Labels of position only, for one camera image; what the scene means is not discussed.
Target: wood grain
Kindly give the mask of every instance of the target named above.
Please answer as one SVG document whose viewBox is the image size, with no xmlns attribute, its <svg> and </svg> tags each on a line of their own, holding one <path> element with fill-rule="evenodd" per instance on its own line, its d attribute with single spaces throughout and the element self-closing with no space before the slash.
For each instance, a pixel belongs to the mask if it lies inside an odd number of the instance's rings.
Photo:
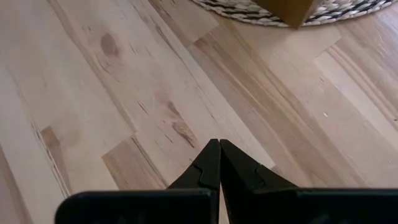
<svg viewBox="0 0 398 224">
<path fill-rule="evenodd" d="M 0 146 L 0 217 L 3 223 L 32 223 L 12 170 Z"/>
<path fill-rule="evenodd" d="M 291 30 L 183 0 L 0 0 L 1 220 L 165 188 L 211 138 L 299 186 L 398 187 L 397 12 Z"/>
</svg>

